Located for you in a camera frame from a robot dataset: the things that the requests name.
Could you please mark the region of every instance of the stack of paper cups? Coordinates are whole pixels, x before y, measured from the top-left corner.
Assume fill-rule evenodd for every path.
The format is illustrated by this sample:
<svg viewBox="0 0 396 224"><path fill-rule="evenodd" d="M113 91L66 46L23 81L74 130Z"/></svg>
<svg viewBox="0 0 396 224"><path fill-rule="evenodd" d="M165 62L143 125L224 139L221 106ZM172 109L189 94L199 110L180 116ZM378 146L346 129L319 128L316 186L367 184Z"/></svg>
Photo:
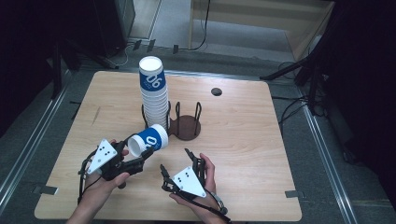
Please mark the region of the stack of paper cups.
<svg viewBox="0 0 396 224"><path fill-rule="evenodd" d="M148 126L160 124L168 130L168 88L163 62L157 57L148 56L139 62L140 91Z"/></svg>
<svg viewBox="0 0 396 224"><path fill-rule="evenodd" d="M132 155L139 157L143 151L153 148L154 151L168 146L168 134L163 126L154 124L128 139L128 148Z"/></svg>

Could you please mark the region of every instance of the gray floor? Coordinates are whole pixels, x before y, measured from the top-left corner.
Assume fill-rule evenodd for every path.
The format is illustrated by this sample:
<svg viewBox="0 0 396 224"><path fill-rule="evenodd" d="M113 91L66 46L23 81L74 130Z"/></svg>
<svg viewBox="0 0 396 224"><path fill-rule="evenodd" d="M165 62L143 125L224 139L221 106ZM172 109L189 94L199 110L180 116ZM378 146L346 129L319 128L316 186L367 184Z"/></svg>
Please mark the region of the gray floor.
<svg viewBox="0 0 396 224"><path fill-rule="evenodd" d="M163 0L162 9L164 3L174 4L175 2ZM267 45L268 48L273 48L273 51L278 54L267 51L265 58L257 56L259 54L249 51L249 49L254 49L255 46L255 44L249 43L249 40L246 42L251 47L247 48L247 45L245 45L238 48L237 51L229 48L235 43L230 40L229 42L221 42L220 46L223 46L224 50L217 50L216 54L203 50L180 51L173 54L171 49L160 48L159 44L165 43L165 41L161 42L162 39L166 39L168 41L166 43L186 43L186 39L178 33L167 34L164 30L159 32L161 28L162 26L158 22L154 26L152 37L157 40L157 47L153 51L148 52L146 46L141 46L137 50L128 48L125 53L121 52L118 56L109 60L113 63L123 64L119 71L129 72L135 71L142 57L155 55L163 60L164 68L169 72L171 70L200 72L205 73L205 76L254 80L257 80L259 76L274 73L287 65L283 62L290 61L287 56L287 54L291 55L290 52L285 49L278 50L278 47L276 45L272 46L271 43L262 44ZM208 42L206 49L209 49L210 45L211 42ZM66 76L70 77L70 82L69 85L66 85L67 89L63 98L60 99L59 108L53 113L51 122L43 130L35 147L27 148L34 154L30 160L24 162L26 169L23 170L18 185L15 186L15 189L11 189L12 196L7 202L2 201L2 206L6 206L1 211L0 223L64 223L64 220L36 219L34 210L39 195L33 194L31 191L36 185L46 184L64 139L73 123L72 117L76 113L78 105L70 104L70 101L81 102L93 74L96 71L103 70L99 65L84 56L81 56L81 60L83 62L81 69L77 72L68 73L70 76ZM293 74L287 74L285 77L268 82L272 95L298 97L301 95L300 91L307 91L306 87L299 89L294 86L291 77L293 77ZM3 149L3 154L0 157L2 164L0 178L2 182L6 177L9 177L8 174L17 158L25 156L26 143L29 143L31 133L35 131L35 126L45 113L50 103L50 95L51 85L35 98L0 139ZM290 103L289 100L274 100L279 119ZM379 185L375 174L364 166L353 166L345 163L341 146L334 135L330 122L325 118L315 117L314 120L318 123L326 149L331 156L335 171L341 179L342 186L345 188L346 196L352 206L353 216L355 216L352 221L345 220L339 201L335 197L336 192L334 192L328 170L322 161L318 139L313 135L312 127L309 125L309 119L307 119L309 116L306 115L305 111L304 108L299 110L283 126L283 140L295 186L306 196L306 198L300 199L303 218L298 223L396 223L396 213ZM96 220L95 223L103 223L103 221Z"/></svg>

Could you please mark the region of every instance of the blue cup label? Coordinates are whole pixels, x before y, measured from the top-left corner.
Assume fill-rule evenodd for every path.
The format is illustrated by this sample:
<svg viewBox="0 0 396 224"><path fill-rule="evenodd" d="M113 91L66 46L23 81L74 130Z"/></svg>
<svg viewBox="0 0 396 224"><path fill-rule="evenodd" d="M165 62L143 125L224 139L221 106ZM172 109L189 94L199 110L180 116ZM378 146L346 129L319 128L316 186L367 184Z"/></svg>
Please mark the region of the blue cup label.
<svg viewBox="0 0 396 224"><path fill-rule="evenodd" d="M138 134L145 142L146 149L153 147L154 151L161 149L163 141L160 134L154 128L147 128L145 131Z"/></svg>
<svg viewBox="0 0 396 224"><path fill-rule="evenodd" d="M140 74L140 87L145 91L159 91L165 84L165 73L163 70L160 74L153 76L146 76L139 72Z"/></svg>

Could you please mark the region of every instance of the table top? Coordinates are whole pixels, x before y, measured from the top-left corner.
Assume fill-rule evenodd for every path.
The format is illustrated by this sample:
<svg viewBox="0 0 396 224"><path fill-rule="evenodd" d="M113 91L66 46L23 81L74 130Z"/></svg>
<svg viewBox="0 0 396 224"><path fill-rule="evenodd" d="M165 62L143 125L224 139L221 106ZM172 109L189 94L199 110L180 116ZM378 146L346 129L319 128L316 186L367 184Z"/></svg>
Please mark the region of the table top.
<svg viewBox="0 0 396 224"><path fill-rule="evenodd" d="M124 189L115 189L97 219L198 220L163 191L160 164L170 176L195 156L205 153L216 165L217 191L232 221L298 221L302 217L288 158L276 120L268 85L261 81L217 77L166 76L171 118L180 102L180 116L194 116L202 105L201 132L193 140L171 135L169 145L156 151L142 173L131 176ZM222 90L221 96L211 93ZM145 128L141 114L139 75L97 72L64 142L47 186L55 195L41 195L37 218L69 218L77 206L78 170L100 141L123 140Z"/></svg>

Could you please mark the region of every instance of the human hand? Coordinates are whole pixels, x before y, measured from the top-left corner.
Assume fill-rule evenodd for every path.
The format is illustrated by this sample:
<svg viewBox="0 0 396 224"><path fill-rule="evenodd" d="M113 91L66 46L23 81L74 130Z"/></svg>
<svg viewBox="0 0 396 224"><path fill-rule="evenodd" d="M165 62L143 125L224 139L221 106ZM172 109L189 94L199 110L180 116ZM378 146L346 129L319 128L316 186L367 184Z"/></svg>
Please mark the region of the human hand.
<svg viewBox="0 0 396 224"><path fill-rule="evenodd" d="M212 161L203 153L200 153L200 158L205 161L205 189L207 189L210 192L216 193L216 182L215 182L215 165L212 163ZM174 193L169 194L169 197L174 199L178 204L184 205L189 207L192 212L198 216L204 223L226 223L223 219L221 219L219 216L213 214L212 212L199 207L195 204L189 203L186 200L180 198ZM194 199L195 202L200 203L202 205L212 207L214 209L218 209L219 205L216 202L216 200L211 197L210 195L206 194L205 198L202 197L196 197Z"/></svg>
<svg viewBox="0 0 396 224"><path fill-rule="evenodd" d="M124 149L122 156L126 156L128 153L129 151ZM97 212L103 207L113 189L125 183L129 176L128 173L122 173L116 176L116 178L106 181L96 172L88 175L85 180L85 190L81 202L67 223L91 222Z"/></svg>

